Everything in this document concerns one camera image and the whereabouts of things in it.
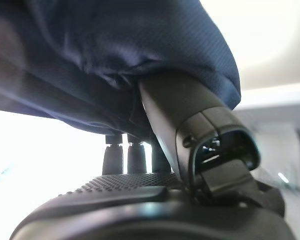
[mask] black plastic housing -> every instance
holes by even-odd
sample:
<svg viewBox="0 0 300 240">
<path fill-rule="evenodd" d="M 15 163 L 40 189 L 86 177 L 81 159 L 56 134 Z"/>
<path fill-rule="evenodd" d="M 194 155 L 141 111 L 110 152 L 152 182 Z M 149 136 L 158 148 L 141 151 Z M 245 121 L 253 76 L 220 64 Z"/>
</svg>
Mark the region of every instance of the black plastic housing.
<svg viewBox="0 0 300 240">
<path fill-rule="evenodd" d="M 188 188 L 196 188 L 196 172 L 225 161 L 241 159 L 249 170 L 259 165 L 249 130 L 198 80 L 183 73 L 155 74 L 142 79 L 139 90 L 153 132 Z M 214 139 L 220 142 L 214 156 L 200 159 L 200 149 Z M 216 159 L 205 162 L 210 157 Z"/>
</svg>

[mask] ceiling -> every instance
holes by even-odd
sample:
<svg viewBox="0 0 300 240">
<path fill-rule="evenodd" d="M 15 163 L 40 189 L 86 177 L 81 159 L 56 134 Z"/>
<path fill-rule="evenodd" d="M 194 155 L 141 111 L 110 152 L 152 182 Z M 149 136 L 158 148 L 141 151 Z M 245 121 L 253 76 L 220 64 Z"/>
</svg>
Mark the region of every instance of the ceiling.
<svg viewBox="0 0 300 240">
<path fill-rule="evenodd" d="M 200 0 L 237 62 L 243 91 L 300 82 L 300 0 Z"/>
</svg>

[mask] textured black plastic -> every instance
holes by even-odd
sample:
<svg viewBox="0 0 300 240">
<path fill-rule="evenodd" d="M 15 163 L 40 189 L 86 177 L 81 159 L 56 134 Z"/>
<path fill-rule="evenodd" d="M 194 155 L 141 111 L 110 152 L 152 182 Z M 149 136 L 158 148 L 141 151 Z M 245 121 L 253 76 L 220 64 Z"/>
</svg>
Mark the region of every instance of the textured black plastic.
<svg viewBox="0 0 300 240">
<path fill-rule="evenodd" d="M 94 178 L 81 188 L 78 188 L 77 191 L 115 191 L 118 189 L 147 186 L 166 186 L 168 188 L 178 188 L 178 186 L 180 186 L 180 182 L 174 173 L 103 175 Z"/>
</svg>

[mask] navy blue fabric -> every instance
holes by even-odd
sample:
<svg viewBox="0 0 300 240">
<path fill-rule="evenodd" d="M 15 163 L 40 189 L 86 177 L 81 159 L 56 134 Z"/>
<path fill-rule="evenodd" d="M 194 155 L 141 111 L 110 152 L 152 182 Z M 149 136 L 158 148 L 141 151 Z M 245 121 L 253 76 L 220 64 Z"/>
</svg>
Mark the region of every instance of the navy blue fabric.
<svg viewBox="0 0 300 240">
<path fill-rule="evenodd" d="M 0 109 L 56 118 L 101 134 L 143 138 L 150 125 L 137 81 L 163 70 L 186 72 L 233 109 L 239 74 L 222 34 L 198 0 L 0 1 L 0 19 L 21 39 L 16 91 L 0 75 Z"/>
</svg>

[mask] black plastic mount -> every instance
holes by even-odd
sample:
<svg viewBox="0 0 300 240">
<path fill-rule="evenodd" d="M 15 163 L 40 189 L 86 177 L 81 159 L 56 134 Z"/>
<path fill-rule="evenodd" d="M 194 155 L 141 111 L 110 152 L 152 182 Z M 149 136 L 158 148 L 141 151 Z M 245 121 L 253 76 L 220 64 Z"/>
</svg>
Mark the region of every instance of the black plastic mount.
<svg viewBox="0 0 300 240">
<path fill-rule="evenodd" d="M 250 131 L 199 81 L 182 74 L 139 84 L 144 109 L 172 169 L 195 196 L 213 206 L 253 204 L 281 216 L 280 192 L 250 174 L 260 155 Z"/>
<path fill-rule="evenodd" d="M 260 163 L 247 128 L 198 80 L 177 73 L 148 76 L 139 82 L 142 103 L 164 154 L 185 185 L 227 161 L 240 159 L 249 170 Z"/>
</svg>

